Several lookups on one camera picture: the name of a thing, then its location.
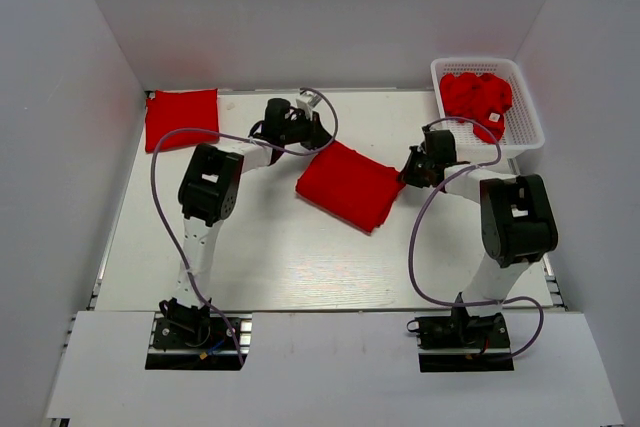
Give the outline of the white plastic basket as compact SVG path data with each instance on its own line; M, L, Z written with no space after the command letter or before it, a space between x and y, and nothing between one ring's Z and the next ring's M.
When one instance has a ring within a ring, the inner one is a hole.
M506 112L505 132L500 140L502 157L512 159L544 145L545 136L534 102L517 64L494 57L446 57L431 63L431 78L440 118L445 117L440 81L447 74L494 74L504 80L512 91L512 107ZM490 160L496 154L494 145L477 138L473 125L456 121L443 122L437 128L450 130L458 151L472 159Z

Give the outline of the white front cover board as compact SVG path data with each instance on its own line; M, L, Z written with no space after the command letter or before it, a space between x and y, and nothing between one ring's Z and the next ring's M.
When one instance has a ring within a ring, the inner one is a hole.
M508 372L423 373L406 313L257 314L237 372L151 371L153 317L83 312L47 414L73 426L612 426L580 314L552 314Z

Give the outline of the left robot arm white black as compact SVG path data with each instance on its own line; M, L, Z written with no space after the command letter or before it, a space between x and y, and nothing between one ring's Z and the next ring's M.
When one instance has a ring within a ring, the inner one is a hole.
M274 165L285 153L316 154L335 140L316 111L321 102L331 104L315 89L301 90L295 103L272 98L246 137L231 136L223 148L196 146L178 190L184 234L173 303L205 309L211 302L206 290L217 238L235 208L242 175Z

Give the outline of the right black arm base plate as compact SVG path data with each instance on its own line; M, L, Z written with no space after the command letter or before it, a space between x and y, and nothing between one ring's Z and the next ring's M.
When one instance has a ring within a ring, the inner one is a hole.
M422 316L406 325L417 339L421 373L511 372L514 361L504 316L463 320Z

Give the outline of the red t shirt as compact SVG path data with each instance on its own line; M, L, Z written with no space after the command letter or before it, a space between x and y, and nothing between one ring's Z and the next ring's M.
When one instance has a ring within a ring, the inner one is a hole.
M397 170L335 141L311 161L296 183L296 193L370 234L386 221L404 187Z
M219 130L218 90L155 91L146 100L145 151L151 154L167 133L178 129Z

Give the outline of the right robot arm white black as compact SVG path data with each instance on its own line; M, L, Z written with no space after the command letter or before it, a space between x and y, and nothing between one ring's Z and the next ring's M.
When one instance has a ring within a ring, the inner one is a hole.
M496 158L480 164L458 159L454 135L437 130L434 123L422 128L424 140L410 148L399 180L409 186L430 187L414 222L408 247L408 274L414 291L439 307L464 311L451 321L453 337L472 346L488 332L485 318L501 313L513 286L545 254L556 249L558 229L541 176L506 175L489 168L502 159L494 136ZM476 203L480 208L480 236L484 256L470 283L454 301L439 300L419 287L415 276L415 247L422 220L439 194L449 194Z

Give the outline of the red shirts pile in basket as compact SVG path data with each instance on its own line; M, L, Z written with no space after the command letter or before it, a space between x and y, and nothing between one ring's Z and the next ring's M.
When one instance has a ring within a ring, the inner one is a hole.
M492 73L446 74L440 80L444 112L464 117L473 124L474 135L485 143L499 141L505 132L505 114L513 105L511 86Z

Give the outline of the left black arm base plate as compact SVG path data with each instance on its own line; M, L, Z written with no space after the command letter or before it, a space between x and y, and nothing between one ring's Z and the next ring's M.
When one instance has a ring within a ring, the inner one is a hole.
M171 324L157 315L145 361L148 371L240 371L242 366L234 339L239 342L246 359L250 349L252 317L249 314L231 316L233 329L219 317L212 317L210 326L194 334Z

